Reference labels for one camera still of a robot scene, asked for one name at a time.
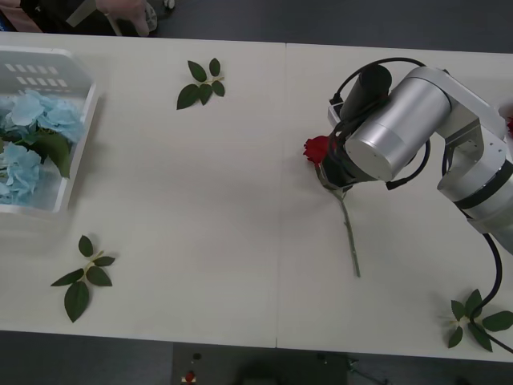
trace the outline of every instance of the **stem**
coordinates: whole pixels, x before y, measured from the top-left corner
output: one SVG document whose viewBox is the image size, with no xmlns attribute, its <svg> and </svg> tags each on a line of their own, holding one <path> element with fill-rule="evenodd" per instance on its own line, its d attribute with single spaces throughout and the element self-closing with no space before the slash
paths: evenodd
<svg viewBox="0 0 513 385">
<path fill-rule="evenodd" d="M 337 192 L 329 190 L 340 202 L 342 206 L 342 212 L 344 213 L 345 227 L 347 228 L 347 237 L 349 238 L 349 248 L 351 249 L 351 257 L 353 258 L 354 270 L 358 278 L 360 275 L 360 264 L 358 263 L 358 255 L 356 253 L 356 246 L 354 244 L 353 227 L 351 226 L 351 220 L 349 219 L 349 213 L 344 203 L 345 193 L 340 196 Z"/>
<path fill-rule="evenodd" d="M 100 251 L 98 254 L 96 254 L 96 256 L 93 259 L 91 259 L 91 261 L 86 265 L 86 267 L 83 268 L 83 276 L 79 279 L 80 281 L 83 281 L 85 279 L 87 271 L 89 270 L 89 268 L 92 267 L 95 264 L 95 261 L 98 258 L 100 258 L 102 255 L 103 255 L 103 250 Z"/>
<path fill-rule="evenodd" d="M 219 78 L 214 78 L 212 80 L 207 80 L 206 82 L 202 82 L 202 84 L 212 84 L 214 82 L 220 82 L 221 80 L 224 80 L 224 76 L 221 76 Z"/>
<path fill-rule="evenodd" d="M 334 197 L 336 197 L 342 206 L 342 212 L 344 213 L 344 221 L 345 221 L 344 224 L 345 224 L 345 227 L 347 228 L 347 237 L 349 238 L 349 247 L 351 249 L 351 257 L 353 258 L 354 270 L 355 270 L 357 277 L 360 278 L 361 277 L 360 265 L 358 264 L 358 256 L 356 253 L 356 246 L 354 245 L 353 227 L 351 226 L 351 221 L 349 220 L 349 213 L 347 212 L 347 208 L 344 203 L 344 198 L 345 198 L 346 192 L 343 192 L 342 194 L 340 194 L 339 193 L 339 192 L 341 192 L 340 189 L 338 189 L 338 190 L 332 189 L 329 186 L 329 183 L 327 183 L 324 180 L 324 177 L 322 176 L 321 168 L 319 167 L 318 164 L 316 164 L 316 166 L 315 166 L 315 172 L 317 174 L 317 179 L 322 184 L 322 187 L 327 189 Z"/>
</svg>

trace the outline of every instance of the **gray floor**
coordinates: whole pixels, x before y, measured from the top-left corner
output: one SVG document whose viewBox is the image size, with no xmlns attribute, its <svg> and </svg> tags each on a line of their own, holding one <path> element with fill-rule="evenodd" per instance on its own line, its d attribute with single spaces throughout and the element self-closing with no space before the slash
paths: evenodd
<svg viewBox="0 0 513 385">
<path fill-rule="evenodd" d="M 164 13 L 159 0 L 150 2 Z M 511 0 L 176 3 L 172 14 L 161 18 L 156 37 L 513 53 Z M 188 369 L 191 349 L 176 344 L 175 375 Z M 458 375 L 467 375 L 473 385 L 506 384 L 513 379 L 511 364 L 358 358 L 363 371 L 388 377 L 396 385 L 450 385 Z M 1 385 L 168 385 L 172 361 L 169 342 L 0 332 Z M 357 377 L 353 383 L 368 382 Z"/>
<path fill-rule="evenodd" d="M 176 0 L 156 36 L 513 53 L 512 15 L 511 0 Z"/>
</svg>

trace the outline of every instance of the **black cable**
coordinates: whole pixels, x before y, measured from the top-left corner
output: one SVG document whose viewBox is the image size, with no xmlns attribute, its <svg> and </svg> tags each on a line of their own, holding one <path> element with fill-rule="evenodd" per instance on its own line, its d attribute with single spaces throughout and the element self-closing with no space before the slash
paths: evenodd
<svg viewBox="0 0 513 385">
<path fill-rule="evenodd" d="M 431 154 L 431 141 L 428 139 L 426 142 L 426 151 L 424 152 L 424 158 L 422 159 L 422 163 L 420 164 L 420 166 L 418 166 L 418 168 L 415 170 L 415 172 L 413 174 L 411 174 L 410 176 L 407 176 L 406 178 L 394 180 L 392 182 L 386 182 L 385 183 L 386 188 L 389 189 L 389 191 L 393 190 L 397 187 L 403 186 L 404 184 L 408 183 L 409 181 L 411 181 L 411 180 L 415 179 L 417 176 L 419 176 L 420 173 L 422 172 L 422 170 L 426 167 L 427 162 L 430 159 L 430 154 Z"/>
<path fill-rule="evenodd" d="M 447 153 L 446 151 L 443 152 L 443 159 L 442 159 L 442 176 L 445 176 L 447 174 L 447 163 L 449 163 L 449 166 L 450 166 L 450 161 L 448 161 L 447 159 Z M 462 210 L 460 210 L 463 215 L 465 215 L 465 217 L 467 219 L 471 219 L 471 217 L 463 212 Z M 491 341 L 495 342 L 497 345 L 499 345 L 500 347 L 502 347 L 505 351 L 508 351 L 510 353 L 513 354 L 513 349 L 511 349 L 508 345 L 506 345 L 505 343 L 503 342 L 500 342 L 497 338 L 489 335 L 483 327 L 477 325 L 475 323 L 475 320 L 474 318 L 476 317 L 477 313 L 483 309 L 484 306 L 488 305 L 488 303 L 491 302 L 492 299 L 495 298 L 495 296 L 497 295 L 497 293 L 499 292 L 499 289 L 500 289 L 500 285 L 501 283 L 503 282 L 503 262 L 501 261 L 500 259 L 500 253 L 499 253 L 499 250 L 497 249 L 497 246 L 495 245 L 495 242 L 494 240 L 491 238 L 490 234 L 483 234 L 483 237 L 484 239 L 487 240 L 487 243 L 488 245 L 490 246 L 490 249 L 491 249 L 491 252 L 494 256 L 494 261 L 495 261 L 495 281 L 494 281 L 494 285 L 493 287 L 491 288 L 491 291 L 490 293 L 481 301 L 481 303 L 479 303 L 479 305 L 477 305 L 475 307 L 474 310 L 472 310 L 472 313 L 471 313 L 471 317 L 470 317 L 470 320 L 471 320 L 471 325 L 482 335 L 486 336 L 488 339 L 490 339 Z"/>
<path fill-rule="evenodd" d="M 332 105 L 333 104 L 337 104 L 337 103 L 343 103 L 342 97 L 340 96 L 340 93 L 342 92 L 342 89 L 353 78 L 358 76 L 358 74 L 360 74 L 367 67 L 376 66 L 378 64 L 384 64 L 384 63 L 392 63 L 392 62 L 412 63 L 412 64 L 416 64 L 419 67 L 425 67 L 426 66 L 426 64 L 424 64 L 422 62 L 419 62 L 418 60 L 410 59 L 410 58 L 400 58 L 400 57 L 397 57 L 397 58 L 387 58 L 387 59 L 376 60 L 375 62 L 366 64 L 365 66 L 363 66 L 362 68 L 356 70 L 353 74 L 351 74 L 351 76 L 349 78 L 347 78 L 344 81 L 344 83 L 342 83 L 342 85 L 338 88 L 337 92 L 335 92 L 335 95 L 333 95 L 333 98 L 329 102 Z M 379 100 L 378 102 L 379 103 L 383 103 L 384 101 L 386 101 L 386 100 Z M 345 144 L 346 137 L 349 134 L 351 134 L 352 131 L 353 131 L 351 126 L 353 126 L 353 124 L 359 118 L 361 118 L 362 116 L 366 115 L 366 113 L 368 111 L 373 111 L 375 108 L 376 108 L 376 106 L 373 106 L 373 103 L 372 103 L 371 105 L 364 107 L 364 109 L 362 110 L 362 113 L 358 114 L 358 116 L 353 118 L 350 122 L 347 122 L 347 123 L 339 122 L 339 124 L 337 124 L 337 126 L 335 127 L 335 129 L 333 130 L 331 135 L 329 136 L 329 142 L 328 142 L 328 155 L 336 164 L 338 164 L 340 166 L 343 166 L 342 160 L 337 156 L 336 151 L 334 151 L 334 149 L 333 149 L 333 143 L 337 142 L 336 145 L 335 145 L 335 148 L 343 148 L 343 146 Z M 430 159 L 430 153 L 431 153 L 431 142 L 428 140 L 426 142 L 426 152 L 424 153 L 424 159 L 422 160 L 422 163 L 417 168 L 417 170 L 415 170 L 415 172 L 413 174 L 411 174 L 410 176 L 408 176 L 406 178 L 402 178 L 400 180 L 395 180 L 395 181 L 387 182 L 386 183 L 386 187 L 389 190 L 393 190 L 393 189 L 395 189 L 397 187 L 403 186 L 404 184 L 406 184 L 406 183 L 410 182 L 411 180 L 413 180 L 414 178 L 416 178 L 424 170 L 424 168 L 426 167 L 427 162 Z"/>
<path fill-rule="evenodd" d="M 369 64 L 366 64 L 365 66 L 363 66 L 362 68 L 360 68 L 359 70 L 356 70 L 349 78 L 347 78 L 344 83 L 342 83 L 342 85 L 338 88 L 337 92 L 335 92 L 335 95 L 333 95 L 333 99 L 330 100 L 331 104 L 337 104 L 337 103 L 342 103 L 342 99 L 340 97 L 340 93 L 342 92 L 342 89 L 352 80 L 354 79 L 357 75 L 360 74 L 360 72 L 362 72 L 363 70 L 365 70 L 367 67 L 371 67 L 371 66 L 377 66 L 378 64 L 385 64 L 385 63 L 392 63 L 392 62 L 405 62 L 405 63 L 412 63 L 412 64 L 416 64 L 417 66 L 419 67 L 425 67 L 426 64 L 422 63 L 422 62 L 419 62 L 418 60 L 415 60 L 415 59 L 410 59 L 410 58 L 388 58 L 388 59 L 380 59 L 380 60 L 376 60 L 375 62 L 372 62 L 372 63 L 369 63 Z"/>
</svg>

